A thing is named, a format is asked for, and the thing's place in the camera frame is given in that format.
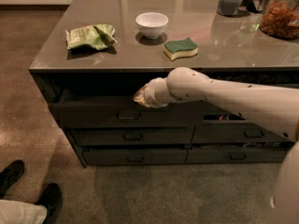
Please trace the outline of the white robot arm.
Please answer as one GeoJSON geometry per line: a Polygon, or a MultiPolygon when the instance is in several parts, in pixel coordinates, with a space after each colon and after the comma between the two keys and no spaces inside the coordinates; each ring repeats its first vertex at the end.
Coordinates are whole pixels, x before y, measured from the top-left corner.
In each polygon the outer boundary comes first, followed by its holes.
{"type": "Polygon", "coordinates": [[[212,79],[179,67],[134,95],[145,107],[206,101],[294,142],[281,164],[267,224],[299,224],[299,90],[212,79]]]}

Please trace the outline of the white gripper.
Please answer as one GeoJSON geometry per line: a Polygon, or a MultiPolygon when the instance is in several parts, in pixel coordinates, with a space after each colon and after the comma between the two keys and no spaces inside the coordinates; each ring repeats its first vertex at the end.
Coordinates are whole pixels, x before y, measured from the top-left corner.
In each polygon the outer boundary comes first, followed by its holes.
{"type": "Polygon", "coordinates": [[[155,78],[140,88],[134,95],[134,101],[144,107],[161,108],[169,104],[168,88],[165,78],[155,78]]]}

